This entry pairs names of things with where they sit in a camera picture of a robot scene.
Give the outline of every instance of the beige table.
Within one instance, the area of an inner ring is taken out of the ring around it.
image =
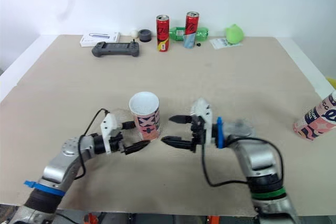
[[[332,215],[336,209],[336,131],[309,143],[292,123],[320,98],[274,38],[246,38],[243,46],[214,50],[209,42],[192,50],[171,43],[156,51],[156,39],[140,43],[141,54],[95,58],[80,36],[59,36],[0,104],[0,202],[22,204],[62,143],[83,133],[100,108],[131,119],[128,100],[138,91],[160,98],[162,136],[188,139],[188,126],[168,121],[188,114],[198,97],[226,121],[246,118],[258,136],[275,143],[285,159],[285,187],[299,215]],[[92,131],[99,131],[98,122]],[[133,131],[128,141],[136,140]],[[209,147],[213,181],[244,179],[231,150]],[[125,156],[102,155],[87,163],[60,207],[90,211],[182,215],[255,215],[245,185],[210,188],[200,151],[193,154],[153,141]]]

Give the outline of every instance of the green ring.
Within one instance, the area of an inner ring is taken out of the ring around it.
[[[266,199],[266,198],[277,197],[284,193],[286,193],[286,190],[284,187],[281,187],[279,190],[276,190],[276,191],[270,191],[268,193],[260,193],[260,194],[251,194],[251,195],[252,195],[252,198],[254,199]]]

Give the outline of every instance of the game controller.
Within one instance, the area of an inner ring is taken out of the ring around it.
[[[102,55],[131,55],[133,57],[139,56],[139,43],[135,40],[130,43],[106,43],[99,42],[92,49],[92,53],[96,57]]]

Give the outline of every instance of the orange part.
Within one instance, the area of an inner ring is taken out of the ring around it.
[[[219,216],[208,216],[208,224],[219,224]]]
[[[89,213],[88,215],[84,216],[84,224],[98,224],[97,216]]]

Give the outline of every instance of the blue clip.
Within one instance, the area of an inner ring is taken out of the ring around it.
[[[54,189],[48,186],[44,186],[39,183],[36,183],[35,181],[26,180],[23,184],[25,184],[26,186],[30,188],[36,188],[38,190],[45,191],[46,193],[49,193],[49,194],[54,194],[54,195],[62,196],[62,197],[65,195],[65,191],[61,191],[61,190],[57,190],[57,189]]]
[[[217,137],[218,137],[218,149],[223,149],[224,148],[223,121],[220,116],[217,118]]]

